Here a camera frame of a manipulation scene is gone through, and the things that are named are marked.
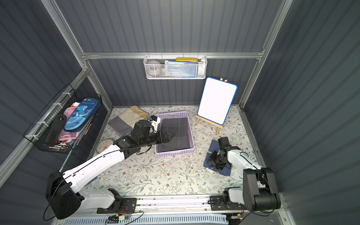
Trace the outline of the navy blue pillowcase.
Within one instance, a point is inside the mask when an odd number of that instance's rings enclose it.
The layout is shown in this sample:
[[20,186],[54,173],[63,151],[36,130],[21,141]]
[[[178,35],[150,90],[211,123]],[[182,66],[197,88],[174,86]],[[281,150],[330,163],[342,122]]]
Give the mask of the navy blue pillowcase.
[[210,147],[206,153],[203,166],[210,172],[217,172],[223,176],[230,176],[232,166],[229,163],[224,163],[218,154],[219,143],[212,140]]

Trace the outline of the beige grey pillowcase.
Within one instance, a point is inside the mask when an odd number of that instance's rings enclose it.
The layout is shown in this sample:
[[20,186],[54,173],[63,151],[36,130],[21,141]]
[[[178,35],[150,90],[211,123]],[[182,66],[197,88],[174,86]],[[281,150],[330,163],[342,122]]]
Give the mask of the beige grey pillowcase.
[[122,137],[129,135],[139,120],[147,120],[149,117],[150,114],[148,112],[137,106],[131,106],[110,120],[108,125],[119,137]]

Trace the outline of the dark grey checked pillowcase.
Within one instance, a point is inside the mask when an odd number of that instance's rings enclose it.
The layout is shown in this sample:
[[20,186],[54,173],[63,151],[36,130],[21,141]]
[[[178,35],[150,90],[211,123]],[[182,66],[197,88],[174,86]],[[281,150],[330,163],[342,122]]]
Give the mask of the dark grey checked pillowcase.
[[160,123],[161,130],[168,130],[175,133],[173,139],[168,143],[157,146],[157,152],[172,152],[177,150],[190,149],[191,144],[188,134],[187,118],[163,119]]

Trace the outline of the purple plastic basket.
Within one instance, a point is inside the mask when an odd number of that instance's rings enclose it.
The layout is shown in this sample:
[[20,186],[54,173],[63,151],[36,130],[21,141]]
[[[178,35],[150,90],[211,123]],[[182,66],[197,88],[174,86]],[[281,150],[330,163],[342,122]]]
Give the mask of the purple plastic basket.
[[158,130],[168,131],[171,140],[156,145],[155,154],[159,157],[167,157],[193,153],[195,144],[188,112],[164,112],[156,116],[160,118]]

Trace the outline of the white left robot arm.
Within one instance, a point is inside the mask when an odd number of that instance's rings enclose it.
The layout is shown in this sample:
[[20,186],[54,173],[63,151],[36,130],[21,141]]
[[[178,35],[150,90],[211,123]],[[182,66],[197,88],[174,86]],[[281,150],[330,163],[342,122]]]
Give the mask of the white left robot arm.
[[128,136],[120,137],[102,153],[65,172],[56,171],[49,175],[46,189],[48,208],[57,219],[65,219],[78,211],[96,209],[100,213],[127,211],[121,195],[113,188],[101,194],[81,194],[84,186],[102,172],[122,162],[133,154],[140,155],[142,147],[168,143],[175,132],[158,130],[161,119],[151,116],[135,123]]

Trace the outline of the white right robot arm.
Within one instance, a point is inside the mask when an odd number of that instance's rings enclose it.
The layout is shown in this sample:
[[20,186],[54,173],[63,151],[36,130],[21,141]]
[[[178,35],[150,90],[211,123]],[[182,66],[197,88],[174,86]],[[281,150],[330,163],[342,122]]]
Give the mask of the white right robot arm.
[[221,175],[229,176],[234,166],[242,172],[242,187],[225,188],[221,196],[211,196],[208,203],[213,211],[248,210],[250,212],[274,211],[281,207],[281,200],[272,169],[251,161],[227,137],[213,141],[211,153],[204,167]]

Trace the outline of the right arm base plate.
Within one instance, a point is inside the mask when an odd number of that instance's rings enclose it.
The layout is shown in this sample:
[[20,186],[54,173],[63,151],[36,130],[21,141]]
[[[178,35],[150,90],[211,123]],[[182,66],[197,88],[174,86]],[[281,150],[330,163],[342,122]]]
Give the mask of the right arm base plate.
[[245,211],[242,204],[225,200],[223,196],[210,196],[207,203],[211,206],[212,211]]

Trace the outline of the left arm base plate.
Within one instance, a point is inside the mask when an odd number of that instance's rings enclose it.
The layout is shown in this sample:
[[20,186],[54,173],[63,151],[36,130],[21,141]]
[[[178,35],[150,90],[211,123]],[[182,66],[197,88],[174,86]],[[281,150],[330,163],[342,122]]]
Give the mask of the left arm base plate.
[[132,214],[135,212],[137,198],[115,199],[108,208],[98,208],[97,214]]

